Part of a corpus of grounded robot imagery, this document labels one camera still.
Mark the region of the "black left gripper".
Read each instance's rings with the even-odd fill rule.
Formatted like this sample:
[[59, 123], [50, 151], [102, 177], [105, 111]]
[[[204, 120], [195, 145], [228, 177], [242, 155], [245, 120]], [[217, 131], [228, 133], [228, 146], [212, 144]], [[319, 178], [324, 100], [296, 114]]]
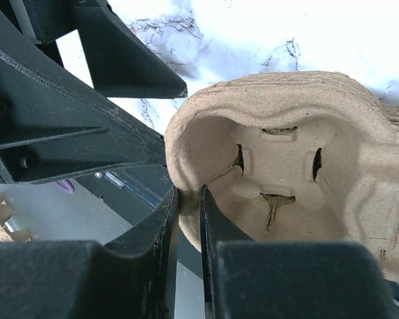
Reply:
[[107, 1], [0, 1], [1, 12], [33, 43], [78, 30], [94, 89], [107, 98], [175, 99], [187, 84], [116, 15]]

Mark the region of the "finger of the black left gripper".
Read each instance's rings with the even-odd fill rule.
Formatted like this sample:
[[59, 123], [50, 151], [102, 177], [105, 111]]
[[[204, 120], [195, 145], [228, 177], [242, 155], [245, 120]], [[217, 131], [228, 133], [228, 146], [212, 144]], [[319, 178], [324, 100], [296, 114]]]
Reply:
[[0, 183], [161, 165], [163, 138], [35, 48], [0, 47]]

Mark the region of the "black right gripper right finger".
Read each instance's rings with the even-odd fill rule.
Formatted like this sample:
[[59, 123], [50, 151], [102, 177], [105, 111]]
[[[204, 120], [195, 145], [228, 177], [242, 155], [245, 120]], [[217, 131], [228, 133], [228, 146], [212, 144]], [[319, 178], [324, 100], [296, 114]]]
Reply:
[[207, 318], [399, 318], [370, 252], [352, 241], [254, 241], [199, 193]]

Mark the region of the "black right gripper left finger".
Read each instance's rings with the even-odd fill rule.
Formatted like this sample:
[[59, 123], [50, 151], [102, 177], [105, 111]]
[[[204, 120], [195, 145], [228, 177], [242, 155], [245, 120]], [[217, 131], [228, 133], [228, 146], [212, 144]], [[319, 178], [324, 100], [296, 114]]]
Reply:
[[178, 192], [113, 241], [0, 243], [0, 318], [173, 318]]

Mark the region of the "brown pulp cup carrier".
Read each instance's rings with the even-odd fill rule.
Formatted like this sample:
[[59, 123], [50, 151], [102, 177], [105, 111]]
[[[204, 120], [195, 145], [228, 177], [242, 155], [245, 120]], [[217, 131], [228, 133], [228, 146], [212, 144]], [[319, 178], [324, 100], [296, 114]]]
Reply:
[[195, 248], [207, 186], [252, 239], [356, 241], [399, 284], [399, 103], [338, 72], [250, 74], [191, 95], [164, 143]]

